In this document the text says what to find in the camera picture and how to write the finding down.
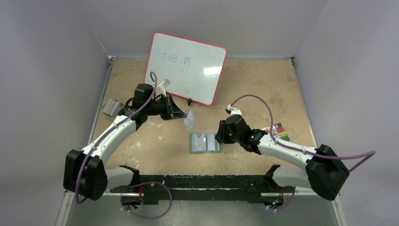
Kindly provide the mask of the white VIP card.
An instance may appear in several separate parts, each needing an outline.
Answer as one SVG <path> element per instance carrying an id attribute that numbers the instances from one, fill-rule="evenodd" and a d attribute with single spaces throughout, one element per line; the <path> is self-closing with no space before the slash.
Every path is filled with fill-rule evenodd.
<path id="1" fill-rule="evenodd" d="M 193 110 L 185 111 L 186 117 L 184 118 L 184 125 L 186 130 L 196 129 L 196 122 L 193 114 Z"/>
<path id="2" fill-rule="evenodd" d="M 206 135 L 202 133 L 195 133 L 192 136 L 192 144 L 194 152 L 204 152 L 207 150 Z"/>

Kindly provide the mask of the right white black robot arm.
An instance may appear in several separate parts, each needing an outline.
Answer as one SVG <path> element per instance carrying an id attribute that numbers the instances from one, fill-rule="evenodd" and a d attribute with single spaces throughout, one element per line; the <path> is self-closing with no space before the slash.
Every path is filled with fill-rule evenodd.
<path id="1" fill-rule="evenodd" d="M 265 174 L 265 188 L 271 192 L 281 187 L 312 189 L 320 197 L 333 201 L 338 196 L 349 170 L 327 145 L 308 147 L 272 138 L 264 129 L 251 129 L 240 115 L 219 122 L 215 139 L 220 144 L 239 144 L 244 150 L 286 161 L 294 168 L 273 165 Z"/>

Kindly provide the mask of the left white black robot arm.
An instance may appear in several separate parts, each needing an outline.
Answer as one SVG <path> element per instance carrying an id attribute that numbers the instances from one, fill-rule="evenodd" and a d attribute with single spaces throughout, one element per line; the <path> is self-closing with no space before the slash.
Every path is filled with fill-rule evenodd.
<path id="1" fill-rule="evenodd" d="M 120 165 L 116 169 L 105 170 L 105 164 L 116 149 L 134 134 L 150 116 L 161 119 L 182 119 L 187 115 L 167 94 L 163 85 L 137 85 L 131 97 L 116 114 L 113 123 L 95 141 L 81 150 L 71 150 L 65 160 L 65 190 L 75 193 L 75 201 L 98 200 L 108 189 L 123 187 L 128 192 L 140 188 L 139 171 Z"/>

